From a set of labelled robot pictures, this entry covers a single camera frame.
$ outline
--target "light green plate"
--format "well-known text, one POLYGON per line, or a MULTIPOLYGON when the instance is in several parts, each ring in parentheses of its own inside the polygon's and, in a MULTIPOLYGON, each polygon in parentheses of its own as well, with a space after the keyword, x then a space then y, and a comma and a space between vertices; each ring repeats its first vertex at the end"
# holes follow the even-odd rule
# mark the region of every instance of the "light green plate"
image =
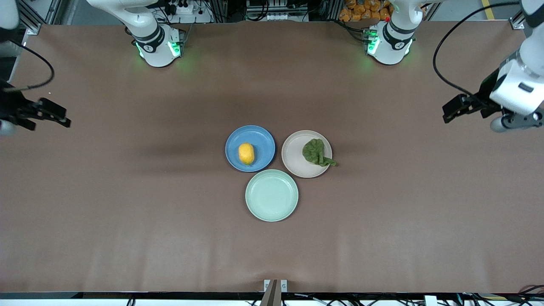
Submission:
POLYGON ((289 174, 279 170, 257 173, 245 190, 245 202, 255 217, 267 221, 281 221, 295 210, 299 190, 289 174))

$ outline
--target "brown table surface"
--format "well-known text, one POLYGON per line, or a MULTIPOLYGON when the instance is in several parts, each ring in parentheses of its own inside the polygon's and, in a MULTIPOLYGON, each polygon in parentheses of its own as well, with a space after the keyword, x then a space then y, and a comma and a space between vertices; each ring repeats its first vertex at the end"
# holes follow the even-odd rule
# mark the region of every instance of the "brown table surface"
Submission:
MULTIPOLYGON (((122 26, 44 26, 28 46, 57 77, 27 92, 63 105, 1 139, 1 291, 517 292, 542 283, 542 131, 496 134, 479 114, 446 125, 458 92, 432 70, 453 25, 423 23, 383 66, 331 23, 198 25, 185 56, 145 64, 122 26), (300 200, 259 221, 253 174, 224 154, 236 128, 283 141, 322 133, 339 167, 295 178, 300 200)), ((476 91, 524 36, 470 22, 438 64, 476 91)), ((25 53, 14 85, 47 68, 25 53)), ((286 171, 281 157, 268 169, 286 171)))

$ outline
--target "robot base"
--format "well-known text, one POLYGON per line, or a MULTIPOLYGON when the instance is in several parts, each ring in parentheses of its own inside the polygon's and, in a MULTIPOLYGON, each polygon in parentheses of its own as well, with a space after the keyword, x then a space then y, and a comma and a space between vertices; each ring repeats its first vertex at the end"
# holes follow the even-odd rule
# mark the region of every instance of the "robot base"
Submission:
POLYGON ((410 42, 403 48, 394 50, 393 47, 383 38, 385 24, 385 21, 380 21, 377 25, 370 27, 370 30, 374 30, 378 33, 378 36, 374 42, 368 44, 366 51, 368 55, 374 57, 382 64, 398 64, 410 51, 410 45, 412 44, 413 40, 410 40, 410 42))
POLYGON ((140 48, 140 56, 153 67, 164 67, 172 63, 174 59, 181 57, 183 51, 184 35, 180 35, 180 30, 174 29, 168 25, 161 25, 165 33, 164 41, 157 46, 155 52, 149 53, 140 48))

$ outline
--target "lemon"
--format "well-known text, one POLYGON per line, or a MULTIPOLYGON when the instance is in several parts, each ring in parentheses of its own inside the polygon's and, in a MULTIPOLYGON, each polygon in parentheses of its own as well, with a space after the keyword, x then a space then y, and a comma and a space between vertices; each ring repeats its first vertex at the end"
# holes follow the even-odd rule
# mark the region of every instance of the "lemon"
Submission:
POLYGON ((251 165, 255 160, 255 152, 253 151, 253 146, 249 143, 243 143, 238 147, 238 157, 240 161, 246 165, 251 165))

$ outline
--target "wire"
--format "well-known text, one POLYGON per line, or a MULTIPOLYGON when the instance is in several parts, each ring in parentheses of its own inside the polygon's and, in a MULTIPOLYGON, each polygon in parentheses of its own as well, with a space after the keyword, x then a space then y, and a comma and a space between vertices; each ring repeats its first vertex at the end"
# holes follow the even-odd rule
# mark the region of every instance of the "wire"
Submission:
POLYGON ((19 87, 19 88, 15 88, 15 87, 4 88, 4 92, 9 93, 9 92, 14 92, 14 91, 30 90, 30 89, 40 88, 40 87, 43 87, 43 86, 51 83, 51 81, 55 78, 55 69, 53 69, 53 66, 51 65, 51 63, 48 62, 47 59, 45 59, 43 56, 37 54, 36 52, 34 52, 34 50, 28 48, 27 46, 23 46, 23 45, 19 44, 16 41, 13 41, 13 40, 10 40, 10 41, 13 42, 15 45, 25 49, 26 51, 34 54, 39 59, 41 59, 49 67, 49 70, 51 71, 51 74, 49 75, 49 78, 47 80, 45 80, 44 82, 38 83, 36 85, 27 85, 25 87, 19 87))
POLYGON ((131 296, 129 299, 128 299, 128 302, 127 302, 127 306, 134 306, 136 305, 136 299, 134 298, 134 296, 131 296))
POLYGON ((368 306, 374 305, 374 304, 377 303, 378 300, 380 300, 381 298, 382 298, 381 296, 378 296, 375 300, 373 300, 370 304, 368 304, 368 306))
POLYGON ((196 1, 193 1, 193 3, 194 3, 199 9, 203 9, 203 8, 204 8, 204 5, 202 5, 202 0, 200 0, 200 5, 196 4, 196 1))
POLYGON ((270 5, 268 4, 268 0, 262 0, 262 1, 263 1, 263 9, 261 10, 261 13, 255 19, 251 19, 246 16, 247 20, 260 21, 260 20, 263 20, 263 18, 268 14, 268 9, 270 8, 270 5))
POLYGON ((304 14, 304 16, 302 17, 302 21, 304 21, 304 18, 306 18, 306 15, 308 15, 309 13, 311 13, 311 12, 317 10, 317 9, 319 9, 319 7, 316 7, 316 8, 314 8, 314 9, 311 10, 311 11, 307 11, 307 12, 304 14))
POLYGON ((535 289, 538 289, 538 288, 544 288, 544 285, 533 286, 533 287, 531 287, 531 288, 529 288, 529 289, 527 289, 527 290, 521 291, 521 292, 518 293, 518 294, 519 294, 519 295, 524 295, 525 293, 529 293, 529 292, 531 292, 531 291, 533 291, 533 290, 535 290, 535 289))
POLYGON ((491 303, 487 298, 479 295, 478 293, 474 293, 474 295, 479 298, 480 300, 484 301, 484 303, 486 303, 487 305, 489 306, 495 306, 493 303, 491 303))
POLYGON ((438 71, 438 68, 436 67, 436 56, 438 55, 438 51, 440 50, 440 47, 442 47, 442 44, 444 43, 444 41, 446 40, 446 38, 448 38, 450 36, 450 34, 455 30, 457 29, 458 26, 460 26, 463 22, 467 21, 467 19, 469 19, 470 17, 472 17, 473 15, 477 14, 478 12, 481 12, 483 10, 486 10, 486 9, 490 9, 490 8, 496 8, 496 7, 505 7, 505 6, 508 6, 508 5, 516 5, 516 4, 519 4, 519 2, 504 2, 504 3, 497 3, 497 4, 491 4, 491 5, 487 5, 483 8, 480 8, 480 9, 477 9, 475 10, 474 12, 468 14, 468 16, 466 16, 465 18, 463 18, 461 21, 459 21, 457 24, 455 24, 447 33, 446 35, 444 35, 444 37, 442 38, 442 40, 438 43, 438 46, 436 46, 436 50, 435 50, 435 54, 432 56, 432 68, 435 70, 435 73, 438 75, 438 77, 444 81, 444 83, 450 85, 451 87, 459 90, 459 91, 462 91, 463 93, 469 95, 470 97, 480 101, 482 104, 484 105, 487 105, 487 103, 485 101, 481 101, 480 99, 478 99, 476 96, 474 96, 474 94, 472 94, 470 91, 466 90, 465 88, 449 81, 448 79, 446 79, 439 71, 438 71))
POLYGON ((189 33, 191 33, 191 29, 193 28, 193 24, 194 23, 191 23, 191 25, 189 26, 189 29, 185 32, 185 38, 183 39, 183 43, 185 44, 187 42, 187 40, 189 39, 189 33))
MULTIPOLYGON (((215 13, 214 10, 212 10, 212 7, 209 5, 209 3, 208 3, 207 1, 204 1, 204 4, 206 5, 206 8, 208 8, 209 12, 213 14, 213 17, 215 18, 214 23, 218 23, 218 22, 217 22, 217 20, 219 20, 219 18, 217 17, 218 15, 215 13)), ((219 16, 221 16, 221 17, 227 19, 226 16, 223 16, 223 15, 221 15, 221 14, 219 14, 219 16)))
POLYGON ((344 306, 347 306, 344 302, 342 302, 341 299, 333 299, 332 301, 330 301, 329 303, 327 303, 327 306, 331 306, 333 304, 333 302, 340 302, 342 305, 344 306))
POLYGON ((338 20, 335 20, 335 19, 329 19, 327 21, 332 21, 332 22, 336 23, 337 25, 343 27, 344 29, 346 29, 348 31, 349 35, 351 35, 351 37, 353 37, 357 41, 371 42, 371 40, 361 39, 361 38, 357 37, 355 34, 352 33, 352 32, 363 33, 364 31, 361 30, 361 29, 352 28, 352 27, 346 25, 344 22, 341 22, 341 21, 338 21, 338 20))
POLYGON ((172 23, 170 23, 170 18, 168 17, 168 15, 164 12, 163 8, 159 5, 159 9, 161 12, 163 12, 163 15, 164 15, 164 18, 166 19, 166 24, 168 25, 172 25, 172 23))
POLYGON ((323 305, 327 305, 326 302, 323 302, 322 300, 320 300, 319 298, 315 298, 315 297, 311 297, 311 296, 308 296, 308 295, 303 295, 303 294, 300 294, 300 293, 295 293, 296 296, 304 296, 304 297, 307 297, 307 298, 311 298, 313 299, 314 301, 317 301, 323 305))
POLYGON ((344 22, 336 20, 336 19, 327 19, 326 21, 332 21, 332 22, 336 23, 337 25, 343 27, 346 30, 350 30, 350 31, 353 31, 353 32, 358 32, 358 33, 363 33, 364 32, 361 29, 352 28, 352 27, 346 25, 344 22))

